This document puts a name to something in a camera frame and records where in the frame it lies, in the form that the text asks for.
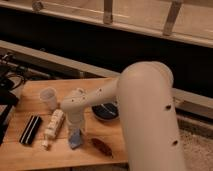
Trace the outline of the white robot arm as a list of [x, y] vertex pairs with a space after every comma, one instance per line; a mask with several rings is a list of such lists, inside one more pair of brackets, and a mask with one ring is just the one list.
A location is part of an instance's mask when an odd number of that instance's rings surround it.
[[82, 125], [85, 108], [115, 101], [130, 171], [186, 171], [172, 85], [165, 64], [138, 62], [92, 92], [70, 92], [61, 109], [68, 129], [74, 130]]

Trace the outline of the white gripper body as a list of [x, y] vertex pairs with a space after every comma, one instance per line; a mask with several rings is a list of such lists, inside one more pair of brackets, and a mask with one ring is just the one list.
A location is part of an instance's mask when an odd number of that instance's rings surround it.
[[80, 129], [85, 130], [85, 118], [82, 112], [80, 113], [69, 113], [67, 115], [67, 124], [70, 131]]

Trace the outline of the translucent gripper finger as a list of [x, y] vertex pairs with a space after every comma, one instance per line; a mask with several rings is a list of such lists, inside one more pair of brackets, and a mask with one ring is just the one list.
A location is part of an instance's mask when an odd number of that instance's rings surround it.
[[74, 134], [73, 130], [69, 130], [68, 131], [68, 141], [71, 141], [71, 138], [72, 138], [73, 134]]
[[82, 132], [82, 130], [81, 129], [78, 129], [78, 135], [79, 135], [79, 137], [83, 137], [83, 132]]

